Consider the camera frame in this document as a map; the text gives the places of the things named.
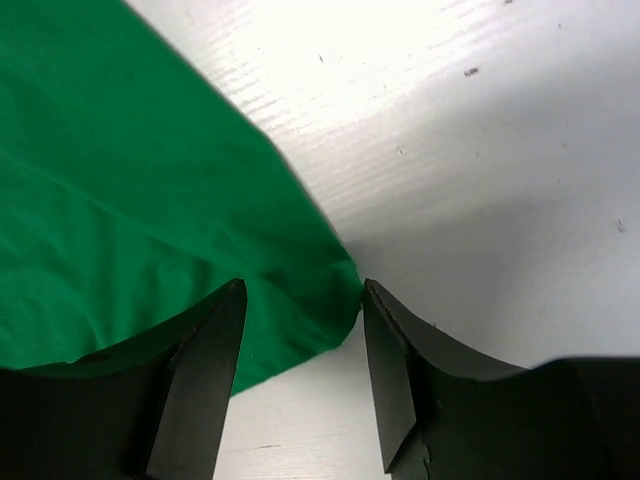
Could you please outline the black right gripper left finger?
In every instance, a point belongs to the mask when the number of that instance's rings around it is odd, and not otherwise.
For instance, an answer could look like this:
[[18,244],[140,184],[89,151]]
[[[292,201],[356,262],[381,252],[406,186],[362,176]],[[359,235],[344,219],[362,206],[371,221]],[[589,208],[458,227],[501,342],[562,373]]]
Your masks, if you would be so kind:
[[73,363],[1,373],[5,479],[209,479],[247,311],[242,280]]

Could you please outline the green t shirt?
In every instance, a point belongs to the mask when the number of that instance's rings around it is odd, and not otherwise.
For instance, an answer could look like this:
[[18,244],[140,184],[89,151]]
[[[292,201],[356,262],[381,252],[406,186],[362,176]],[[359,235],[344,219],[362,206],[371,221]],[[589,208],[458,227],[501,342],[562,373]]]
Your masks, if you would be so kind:
[[233,389],[338,347],[356,267],[269,139],[121,1],[1,5],[1,364],[248,290]]

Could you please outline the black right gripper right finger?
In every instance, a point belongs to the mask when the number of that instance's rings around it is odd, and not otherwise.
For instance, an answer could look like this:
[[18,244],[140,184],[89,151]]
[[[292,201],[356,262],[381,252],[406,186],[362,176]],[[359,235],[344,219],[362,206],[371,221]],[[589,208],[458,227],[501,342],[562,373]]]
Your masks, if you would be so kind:
[[523,369],[483,354],[367,280],[364,332],[384,471],[394,479],[635,479],[639,362]]

